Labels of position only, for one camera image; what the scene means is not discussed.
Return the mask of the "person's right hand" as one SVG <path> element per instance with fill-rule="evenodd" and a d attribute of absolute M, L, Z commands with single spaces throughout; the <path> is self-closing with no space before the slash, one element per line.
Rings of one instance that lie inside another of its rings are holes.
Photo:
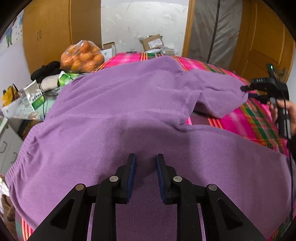
<path fill-rule="evenodd" d="M 271 112 L 271 116 L 273 122 L 277 120 L 278 117 L 278 108 L 275 108 L 274 105 L 268 101 L 267 105 L 269 107 L 269 111 Z M 296 132 L 296 107 L 295 103 L 292 101 L 284 101 L 284 100 L 277 100 L 276 101 L 277 107 L 284 108 L 286 106 L 288 114 L 290 115 L 290 133 L 291 136 L 295 135 Z"/>

